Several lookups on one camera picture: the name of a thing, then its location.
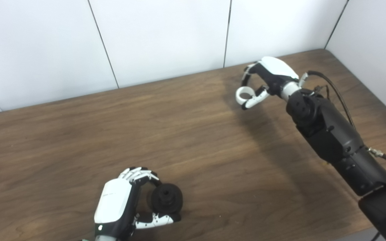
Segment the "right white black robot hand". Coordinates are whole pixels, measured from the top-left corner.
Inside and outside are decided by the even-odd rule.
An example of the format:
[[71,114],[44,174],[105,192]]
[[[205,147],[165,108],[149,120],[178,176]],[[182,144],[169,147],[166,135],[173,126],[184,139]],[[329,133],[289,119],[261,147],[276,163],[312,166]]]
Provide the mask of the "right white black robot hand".
[[[253,90],[248,86],[251,75],[256,74],[265,85]],[[288,102],[291,95],[301,89],[299,76],[284,61],[274,57],[263,57],[261,60],[245,67],[241,86],[236,90],[236,101],[243,110],[262,102],[268,96],[278,96]]]

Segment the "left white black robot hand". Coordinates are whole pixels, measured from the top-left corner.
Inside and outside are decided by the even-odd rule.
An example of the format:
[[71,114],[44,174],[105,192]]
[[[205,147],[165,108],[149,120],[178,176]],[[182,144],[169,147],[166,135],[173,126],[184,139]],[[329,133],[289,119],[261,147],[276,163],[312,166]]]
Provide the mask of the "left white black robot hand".
[[[139,213],[141,188],[154,185],[150,213]],[[181,221],[183,194],[171,183],[163,183],[146,167],[130,167],[105,183],[94,214],[96,241],[127,241],[138,229],[151,229]]]

